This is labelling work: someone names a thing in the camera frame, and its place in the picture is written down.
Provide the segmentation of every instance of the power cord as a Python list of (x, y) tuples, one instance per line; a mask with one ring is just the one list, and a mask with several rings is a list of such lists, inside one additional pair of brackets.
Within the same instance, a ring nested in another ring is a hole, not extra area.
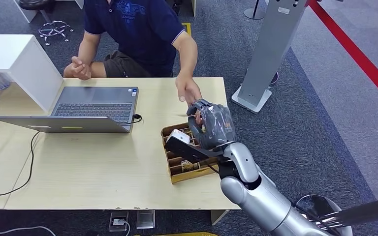
[(15, 192), (15, 191), (17, 191), (17, 190), (23, 188), (23, 187), (24, 187), (25, 185), (27, 185), (27, 183), (30, 181), (30, 179), (31, 179), (31, 175), (32, 175), (32, 164), (34, 163), (34, 150), (33, 150), (33, 148), (32, 148), (32, 144), (33, 144), (33, 142), (34, 142), (34, 138), (37, 137), (37, 135), (38, 135), (39, 133), (40, 133), (40, 131), (37, 131), (37, 132), (34, 134), (34, 136), (32, 137), (32, 139), (31, 139), (31, 143), (30, 143), (30, 148), (31, 148), (31, 165), (30, 165), (30, 175), (28, 176), (27, 181), (26, 181), (23, 185), (21, 185), (20, 187), (14, 189), (14, 190), (11, 190), (11, 191), (9, 191), (9, 192), (7, 192), (7, 193), (0, 193), (0, 196), (4, 196), (4, 195), (10, 194), (10, 193), (13, 193), (13, 192)]
[(51, 231), (49, 228), (44, 227), (44, 226), (27, 227), (27, 228), (16, 228), (16, 229), (0, 232), (0, 235), (4, 235), (4, 234), (10, 233), (10, 232), (19, 231), (19, 230), (33, 230), (33, 229), (45, 229), (48, 232), (50, 232), (51, 235), (56, 236), (56, 234), (53, 231)]
[(131, 231), (131, 226), (129, 225), (129, 223), (124, 220), (124, 219), (119, 219), (118, 220), (118, 224), (117, 225), (123, 225), (123, 224), (126, 224), (128, 226), (128, 232), (125, 236), (128, 236), (129, 235), (129, 232)]
[(217, 173), (218, 175), (220, 174), (214, 167), (212, 167), (209, 163), (206, 163), (206, 165), (211, 168), (211, 170), (213, 170), (215, 173)]
[(134, 124), (134, 123), (138, 123), (138, 122), (142, 121), (142, 119), (143, 119), (143, 117), (142, 117), (141, 115), (139, 115), (139, 114), (133, 114), (133, 115), (132, 115), (132, 118), (133, 118), (133, 119), (138, 119), (138, 120), (137, 120), (137, 121), (133, 121), (133, 122), (129, 122), (129, 123), (118, 123), (118, 124), (120, 124), (120, 125), (124, 125), (124, 124)]

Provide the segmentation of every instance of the red line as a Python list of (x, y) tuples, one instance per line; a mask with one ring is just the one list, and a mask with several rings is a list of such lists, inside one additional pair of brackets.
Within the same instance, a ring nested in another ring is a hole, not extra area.
[(310, 1), (310, 6), (324, 25), (331, 31), (338, 42), (350, 54), (359, 67), (375, 83), (378, 88), (378, 68), (367, 58), (357, 45), (347, 36), (347, 34), (335, 23), (328, 13), (316, 2)]

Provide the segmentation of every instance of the white cabinet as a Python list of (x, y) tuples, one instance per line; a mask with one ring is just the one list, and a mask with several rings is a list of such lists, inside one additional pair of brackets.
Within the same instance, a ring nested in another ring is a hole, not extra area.
[(63, 83), (35, 36), (29, 34), (0, 34), (0, 73), (16, 82), (46, 112)]

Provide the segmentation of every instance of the trackpad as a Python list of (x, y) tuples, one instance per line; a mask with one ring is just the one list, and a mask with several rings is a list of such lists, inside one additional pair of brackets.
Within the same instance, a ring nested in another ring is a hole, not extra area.
[(119, 103), (121, 100), (121, 90), (117, 88), (96, 88), (93, 103)]

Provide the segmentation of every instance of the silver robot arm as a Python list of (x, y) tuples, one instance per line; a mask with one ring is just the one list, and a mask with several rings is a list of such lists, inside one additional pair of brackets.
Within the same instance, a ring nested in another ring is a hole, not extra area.
[(220, 164), (222, 192), (260, 228), (273, 236), (332, 236), (291, 206), (244, 144), (228, 144), (223, 156), (228, 160)]
[[(205, 130), (195, 120), (197, 111)], [(165, 144), (168, 151), (191, 163), (217, 157), (224, 195), (271, 235), (331, 236), (295, 210), (256, 165), (248, 148), (236, 142), (234, 123), (227, 107), (200, 99), (188, 108), (187, 115), (189, 128), (201, 148), (172, 137)]]

